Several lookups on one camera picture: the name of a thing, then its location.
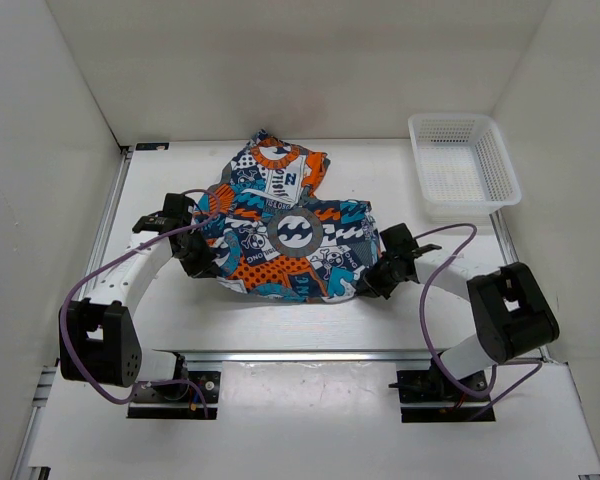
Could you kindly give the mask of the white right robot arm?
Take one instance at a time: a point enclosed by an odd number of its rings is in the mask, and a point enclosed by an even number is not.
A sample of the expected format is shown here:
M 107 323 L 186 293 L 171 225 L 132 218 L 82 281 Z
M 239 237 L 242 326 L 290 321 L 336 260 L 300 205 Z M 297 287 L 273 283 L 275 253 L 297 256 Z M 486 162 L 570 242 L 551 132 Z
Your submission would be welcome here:
M 399 248 L 382 254 L 357 282 L 356 293 L 389 298 L 401 282 L 422 285 L 419 321 L 431 353 L 429 387 L 440 399 L 463 392 L 482 398 L 492 385 L 473 390 L 467 378 L 487 368 L 496 369 L 517 357 L 558 339 L 556 317 L 530 268 L 521 262 L 505 266 L 481 264 L 428 244 L 412 250 Z M 466 300 L 471 307 L 475 333 L 438 353 L 426 324 L 429 290 L 440 288 Z

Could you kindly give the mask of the colourful patterned shorts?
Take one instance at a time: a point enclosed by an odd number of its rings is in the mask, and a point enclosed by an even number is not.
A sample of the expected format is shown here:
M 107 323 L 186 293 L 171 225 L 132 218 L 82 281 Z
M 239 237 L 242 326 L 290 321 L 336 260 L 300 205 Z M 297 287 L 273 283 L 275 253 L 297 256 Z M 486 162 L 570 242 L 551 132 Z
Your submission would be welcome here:
M 228 162 L 194 213 L 214 277 L 246 295 L 333 303 L 381 255 L 366 200 L 321 200 L 328 155 L 258 131 Z

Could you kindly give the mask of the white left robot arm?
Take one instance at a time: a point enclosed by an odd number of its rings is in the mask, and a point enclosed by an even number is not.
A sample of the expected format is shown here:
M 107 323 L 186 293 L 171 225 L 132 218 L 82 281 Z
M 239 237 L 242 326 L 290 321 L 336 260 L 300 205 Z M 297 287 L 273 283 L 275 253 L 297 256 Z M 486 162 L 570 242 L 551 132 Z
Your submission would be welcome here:
M 215 255 L 187 220 L 143 216 L 125 253 L 96 276 L 81 300 L 61 308 L 60 365 L 66 380 L 132 387 L 150 383 L 168 400 L 186 395 L 190 377 L 173 352 L 143 349 L 133 317 L 159 271 L 171 259 L 190 277 L 213 277 Z

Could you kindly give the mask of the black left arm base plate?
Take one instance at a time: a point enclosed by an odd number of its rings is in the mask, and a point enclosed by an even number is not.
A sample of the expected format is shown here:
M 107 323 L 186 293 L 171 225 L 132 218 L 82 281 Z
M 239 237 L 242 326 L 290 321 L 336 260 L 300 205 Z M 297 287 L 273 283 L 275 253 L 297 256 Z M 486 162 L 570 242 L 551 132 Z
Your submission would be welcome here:
M 189 369 L 189 380 L 202 395 L 188 385 L 146 388 L 134 395 L 128 404 L 127 418 L 137 420 L 217 419 L 222 372 Z

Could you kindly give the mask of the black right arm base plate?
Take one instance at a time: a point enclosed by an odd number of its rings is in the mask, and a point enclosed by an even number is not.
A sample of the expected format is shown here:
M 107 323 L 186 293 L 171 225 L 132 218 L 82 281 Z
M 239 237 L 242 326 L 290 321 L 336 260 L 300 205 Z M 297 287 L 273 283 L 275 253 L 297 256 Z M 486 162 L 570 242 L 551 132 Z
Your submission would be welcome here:
M 491 397 L 469 396 L 428 370 L 398 370 L 389 385 L 398 391 L 402 423 L 495 422 Z

